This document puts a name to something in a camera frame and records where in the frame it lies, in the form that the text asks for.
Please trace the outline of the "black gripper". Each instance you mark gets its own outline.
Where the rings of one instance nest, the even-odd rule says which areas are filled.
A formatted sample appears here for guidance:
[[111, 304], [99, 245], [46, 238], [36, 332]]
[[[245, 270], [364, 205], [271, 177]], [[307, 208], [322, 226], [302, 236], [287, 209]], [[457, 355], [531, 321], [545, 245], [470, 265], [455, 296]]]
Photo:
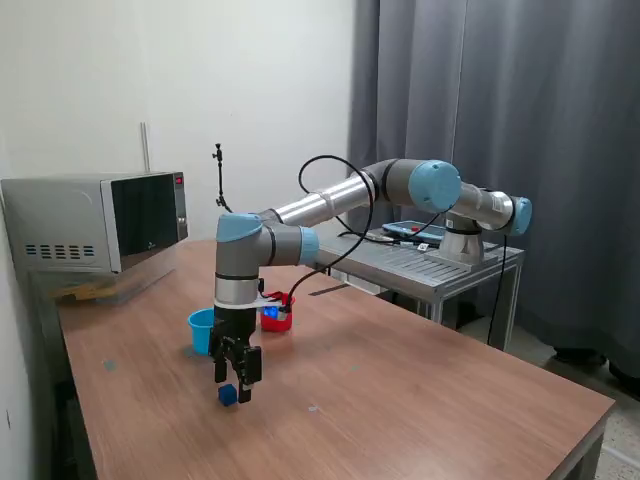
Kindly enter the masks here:
[[256, 329], [256, 309], [214, 308], [214, 325], [209, 335], [209, 356], [214, 362], [214, 381], [227, 379], [228, 341], [239, 344], [234, 370], [238, 378], [238, 402], [251, 400], [253, 385], [262, 380], [262, 350], [250, 346], [250, 337]]

